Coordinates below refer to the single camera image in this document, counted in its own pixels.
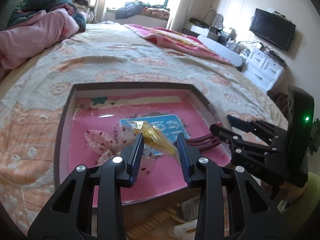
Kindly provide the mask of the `person right hand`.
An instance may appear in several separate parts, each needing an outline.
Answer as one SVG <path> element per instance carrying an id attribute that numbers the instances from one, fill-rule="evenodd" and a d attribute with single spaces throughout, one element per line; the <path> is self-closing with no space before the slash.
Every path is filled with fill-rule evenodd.
<path id="1" fill-rule="evenodd" d="M 308 182 L 303 187 L 298 187 L 288 182 L 281 186 L 271 186 L 261 181 L 260 186 L 267 192 L 274 204 L 279 204 L 282 200 L 294 204 L 306 192 Z"/>

